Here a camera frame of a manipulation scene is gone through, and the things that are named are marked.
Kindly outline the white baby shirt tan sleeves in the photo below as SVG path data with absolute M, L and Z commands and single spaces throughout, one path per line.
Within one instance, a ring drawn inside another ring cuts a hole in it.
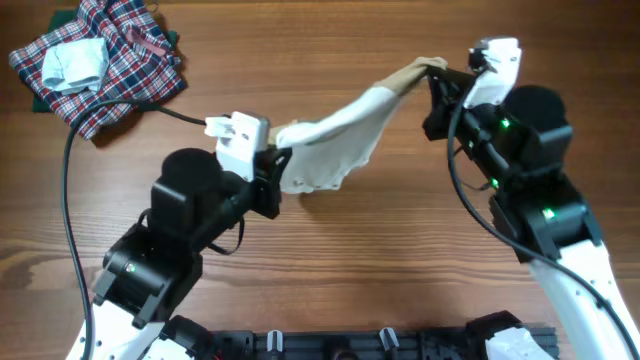
M 441 57 L 418 57 L 322 119 L 294 120 L 272 129 L 269 142 L 279 149 L 292 150 L 280 180 L 281 191 L 301 194 L 338 190 L 349 173 L 369 162 L 404 97 L 430 67 L 445 70 L 448 63 Z

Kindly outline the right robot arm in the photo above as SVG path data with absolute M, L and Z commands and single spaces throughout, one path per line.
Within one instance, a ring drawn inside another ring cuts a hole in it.
M 636 359 L 639 331 L 613 275 L 601 227 L 564 171 L 573 129 L 561 97 L 535 86 L 475 99 L 489 70 L 431 67 L 426 137 L 447 143 L 454 190 L 544 289 L 584 359 Z

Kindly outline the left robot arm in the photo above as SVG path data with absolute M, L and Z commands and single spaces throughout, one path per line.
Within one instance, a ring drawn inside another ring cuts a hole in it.
M 174 311 L 202 275 L 202 251 L 228 252 L 216 238 L 242 230 L 249 211 L 278 216 L 280 179 L 291 156 L 291 149 L 274 146 L 258 153 L 252 181 L 223 170 L 205 150 L 185 148 L 166 157 L 150 208 L 103 258 L 92 318 L 69 358 L 218 357 L 214 336 Z

